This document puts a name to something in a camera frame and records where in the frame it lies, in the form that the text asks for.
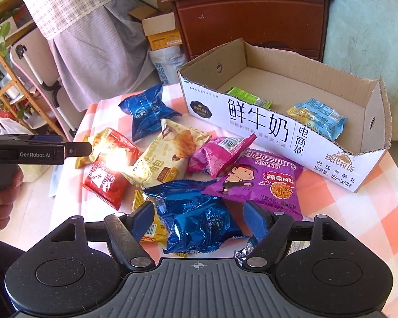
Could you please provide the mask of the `person's left hand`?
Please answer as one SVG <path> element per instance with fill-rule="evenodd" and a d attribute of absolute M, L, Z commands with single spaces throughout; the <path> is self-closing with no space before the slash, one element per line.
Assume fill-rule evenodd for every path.
<path fill-rule="evenodd" d="M 21 185 L 23 182 L 23 172 L 20 168 L 13 175 L 12 184 L 0 191 L 0 231 L 3 230 L 10 221 L 10 214 L 14 207 Z"/>

